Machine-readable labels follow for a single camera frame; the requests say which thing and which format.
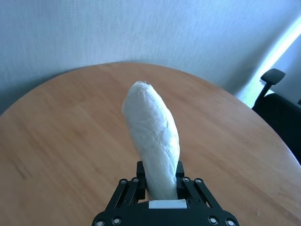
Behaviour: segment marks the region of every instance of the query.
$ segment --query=round table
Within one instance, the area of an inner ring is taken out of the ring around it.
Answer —
[[[174,69],[95,65],[30,91],[0,117],[0,225],[89,226],[138,155],[121,113],[147,81],[174,116],[185,174],[243,225],[301,225],[301,168],[274,130],[226,91]]]

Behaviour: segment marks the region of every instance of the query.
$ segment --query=black chair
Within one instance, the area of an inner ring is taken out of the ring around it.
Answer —
[[[261,77],[266,85],[252,109],[279,134],[301,164],[301,108],[276,93],[266,95],[284,76],[284,72],[270,69]]]

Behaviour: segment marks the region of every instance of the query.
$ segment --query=bolt head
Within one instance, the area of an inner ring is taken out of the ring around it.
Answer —
[[[235,226],[235,225],[236,225],[236,224],[234,223],[234,221],[231,220],[231,219],[228,219],[228,220],[226,221],[226,223],[227,223],[228,226]]]
[[[210,222],[211,224],[213,224],[213,225],[216,225],[216,224],[217,224],[217,219],[211,217],[211,218],[209,218],[209,222]]]
[[[97,221],[95,226],[104,226],[104,222],[102,220]]]
[[[200,184],[200,183],[202,183],[202,180],[197,178],[197,179],[195,179],[195,182]]]
[[[113,225],[119,225],[121,223],[121,219],[120,218],[114,218],[113,220],[112,220],[112,224]]]

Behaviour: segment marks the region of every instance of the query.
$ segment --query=screw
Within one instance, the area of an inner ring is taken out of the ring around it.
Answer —
[[[196,179],[195,179],[195,182],[198,183],[198,184],[200,184],[200,183],[202,183],[202,180],[199,179],[199,178],[196,178]]]
[[[213,217],[210,217],[209,218],[209,222],[213,225],[216,225],[217,224],[217,219],[213,218]]]
[[[227,223],[227,225],[229,225],[229,226],[235,226],[235,223],[234,223],[234,221],[233,221],[232,219],[227,219],[227,220],[226,220],[226,223]]]
[[[113,225],[119,225],[121,223],[121,219],[120,218],[114,218],[113,220],[112,220],[112,224]]]
[[[189,178],[184,177],[184,178],[183,178],[183,181],[188,182],[188,181],[189,181]]]
[[[104,226],[104,222],[102,220],[100,220],[100,221],[97,221],[95,225],[96,226]]]

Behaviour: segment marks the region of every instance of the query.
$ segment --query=white object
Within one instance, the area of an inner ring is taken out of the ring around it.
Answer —
[[[149,209],[187,209],[185,199],[149,201]]]
[[[173,116],[154,88],[138,81],[122,106],[134,145],[143,161],[147,190],[152,199],[174,200],[179,136]]]

